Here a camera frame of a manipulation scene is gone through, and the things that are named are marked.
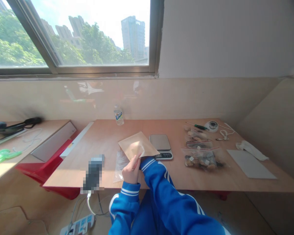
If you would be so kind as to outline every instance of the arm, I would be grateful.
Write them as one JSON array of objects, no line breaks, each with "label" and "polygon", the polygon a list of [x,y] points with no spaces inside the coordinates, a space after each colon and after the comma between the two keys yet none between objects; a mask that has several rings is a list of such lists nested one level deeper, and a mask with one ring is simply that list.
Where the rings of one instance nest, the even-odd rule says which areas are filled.
[{"label": "arm", "polygon": [[131,223],[139,209],[140,183],[137,183],[140,166],[139,156],[140,154],[136,155],[122,170],[124,182],[121,192],[113,196],[109,205],[112,221],[109,234],[130,234]]},{"label": "arm", "polygon": [[179,193],[166,167],[153,158],[141,163],[145,182],[152,190],[165,227],[172,234],[229,234],[215,219],[205,215],[196,200]]},{"label": "arm", "polygon": [[130,234],[131,223],[139,209],[140,183],[123,182],[121,192],[112,198],[109,211],[112,227],[109,234]]}]

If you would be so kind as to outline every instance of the wooden table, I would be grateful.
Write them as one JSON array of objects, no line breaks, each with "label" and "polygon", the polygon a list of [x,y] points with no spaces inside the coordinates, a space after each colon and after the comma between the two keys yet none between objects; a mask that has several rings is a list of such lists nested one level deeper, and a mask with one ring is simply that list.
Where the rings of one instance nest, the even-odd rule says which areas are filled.
[{"label": "wooden table", "polygon": [[[0,163],[0,178],[7,173],[10,169],[12,169],[15,165],[17,165],[21,160],[23,160],[29,153],[31,153],[33,150],[38,148],[43,142],[45,142],[49,137],[51,137],[54,133],[56,133],[59,129],[61,129],[65,124],[67,124],[70,120],[53,120],[53,121],[43,121],[41,124],[36,125],[34,129],[36,128],[42,128],[41,133],[37,136],[37,138],[40,138],[41,141],[35,141],[30,147],[28,147],[26,150],[22,152],[22,154],[18,157],[6,160],[2,163]],[[7,126],[20,123],[18,122],[7,122]],[[0,144],[0,150],[1,149],[9,149],[12,151],[12,148],[15,147],[16,150],[24,149],[26,146],[28,146],[30,143],[24,143],[22,141],[22,136],[24,134],[21,134],[17,137],[14,137],[13,139],[8,140],[7,142],[4,142]],[[28,134],[27,138],[33,137],[37,133]]]},{"label": "wooden table", "polygon": [[[270,160],[261,163],[278,178],[277,180],[250,179],[243,173],[226,151],[236,149],[235,143],[243,140],[237,133],[229,135],[230,140],[216,141],[215,138],[222,137],[219,131],[207,132],[208,136],[214,140],[214,147],[222,148],[228,167],[215,172],[186,167],[181,151],[181,147],[186,146],[183,125],[189,125],[185,123],[186,121],[204,125],[210,120],[215,120],[225,126],[219,119],[125,120],[122,126],[117,126],[115,120],[96,120],[44,186],[81,187],[86,175],[85,171],[88,169],[88,161],[96,154],[104,154],[105,168],[100,186],[121,188],[122,181],[113,183],[117,151],[120,150],[118,141],[142,131],[147,138],[151,134],[168,136],[173,160],[164,160],[162,163],[167,167],[178,190],[294,192],[294,179]],[[139,174],[141,188],[148,188],[143,173],[140,171]]]}]

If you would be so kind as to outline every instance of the hand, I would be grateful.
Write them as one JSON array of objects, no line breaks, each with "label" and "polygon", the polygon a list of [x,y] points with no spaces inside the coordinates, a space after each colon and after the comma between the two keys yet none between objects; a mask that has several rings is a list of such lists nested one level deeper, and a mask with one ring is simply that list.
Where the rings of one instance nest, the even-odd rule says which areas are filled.
[{"label": "hand", "polygon": [[122,175],[126,183],[137,184],[138,181],[138,170],[140,166],[140,155],[135,155],[129,164],[123,168]]}]

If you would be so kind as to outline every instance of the kraft paper bag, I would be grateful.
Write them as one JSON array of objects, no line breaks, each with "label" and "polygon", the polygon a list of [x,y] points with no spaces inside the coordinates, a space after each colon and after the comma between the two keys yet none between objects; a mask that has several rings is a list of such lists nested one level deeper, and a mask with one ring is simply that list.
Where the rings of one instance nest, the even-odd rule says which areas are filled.
[{"label": "kraft paper bag", "polygon": [[138,132],[135,135],[121,140],[119,145],[129,160],[140,153],[140,157],[155,156],[160,154],[146,138],[143,132]]}]

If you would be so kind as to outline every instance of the screwdriver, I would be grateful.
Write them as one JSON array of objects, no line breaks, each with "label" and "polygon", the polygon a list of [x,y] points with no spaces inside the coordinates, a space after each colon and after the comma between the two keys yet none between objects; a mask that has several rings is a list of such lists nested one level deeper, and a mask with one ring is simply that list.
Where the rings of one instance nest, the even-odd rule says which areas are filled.
[{"label": "screwdriver", "polygon": [[208,129],[207,127],[204,127],[204,126],[201,126],[201,125],[192,124],[192,123],[189,123],[189,122],[186,122],[186,123],[191,124],[191,125],[193,125],[193,126],[199,128],[199,129],[201,129],[201,130],[207,130],[207,129]]}]

